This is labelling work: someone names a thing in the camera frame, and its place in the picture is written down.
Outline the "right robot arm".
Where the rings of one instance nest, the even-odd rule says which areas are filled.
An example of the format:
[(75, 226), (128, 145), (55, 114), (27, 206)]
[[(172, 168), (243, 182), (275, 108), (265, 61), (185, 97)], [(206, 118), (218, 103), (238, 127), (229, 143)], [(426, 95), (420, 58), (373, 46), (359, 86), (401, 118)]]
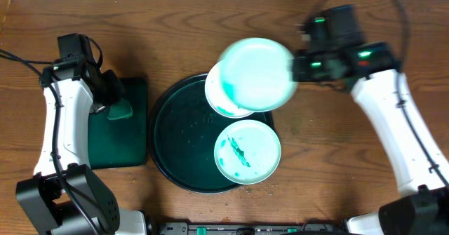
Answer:
[(297, 52), (297, 82), (343, 81), (372, 123), (400, 198), (346, 221), (351, 234), (447, 234), (448, 160), (419, 113), (400, 61), (384, 42), (367, 43), (350, 5), (314, 11)]

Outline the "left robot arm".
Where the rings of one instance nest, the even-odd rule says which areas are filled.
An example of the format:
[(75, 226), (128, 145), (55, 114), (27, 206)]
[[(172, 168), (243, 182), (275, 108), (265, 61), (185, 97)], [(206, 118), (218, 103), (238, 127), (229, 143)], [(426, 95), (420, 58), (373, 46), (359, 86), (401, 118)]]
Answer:
[(34, 175), (15, 196), (39, 234), (148, 234), (143, 212), (120, 208), (88, 157), (88, 118), (123, 100), (123, 84), (83, 34), (58, 37), (60, 57), (38, 73), (46, 125)]

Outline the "white plate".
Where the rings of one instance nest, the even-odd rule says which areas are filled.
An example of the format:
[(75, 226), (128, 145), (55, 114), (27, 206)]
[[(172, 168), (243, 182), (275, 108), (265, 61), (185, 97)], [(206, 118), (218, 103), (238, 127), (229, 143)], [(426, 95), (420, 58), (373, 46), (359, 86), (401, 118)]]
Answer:
[(204, 91), (208, 104), (221, 116), (240, 119), (252, 114), (247, 109), (236, 106), (223, 91), (219, 78), (219, 62), (207, 74)]
[(245, 119), (227, 126), (214, 146), (217, 169), (237, 184), (256, 184), (266, 180), (281, 160), (278, 135), (267, 124)]
[(218, 72), (224, 94), (251, 112), (277, 109), (297, 90), (293, 54), (271, 39), (253, 37), (232, 43), (219, 57)]

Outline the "green sponge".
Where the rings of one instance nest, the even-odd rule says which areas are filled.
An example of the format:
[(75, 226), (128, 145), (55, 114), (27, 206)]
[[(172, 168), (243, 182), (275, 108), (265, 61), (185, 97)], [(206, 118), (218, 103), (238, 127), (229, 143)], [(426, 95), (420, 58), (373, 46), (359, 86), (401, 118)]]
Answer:
[(107, 118), (111, 121), (119, 119), (128, 119), (133, 115), (133, 108), (129, 101), (126, 99), (120, 99), (118, 102), (112, 104), (109, 107), (109, 113)]

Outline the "white plate top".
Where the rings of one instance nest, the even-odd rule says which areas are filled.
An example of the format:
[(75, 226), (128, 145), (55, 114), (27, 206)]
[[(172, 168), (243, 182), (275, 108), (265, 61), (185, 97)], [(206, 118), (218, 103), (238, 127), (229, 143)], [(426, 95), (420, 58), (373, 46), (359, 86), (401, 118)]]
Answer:
[(219, 78), (219, 62), (207, 74), (204, 91), (208, 104), (221, 116), (240, 119), (252, 114), (247, 109), (236, 106), (223, 91)]

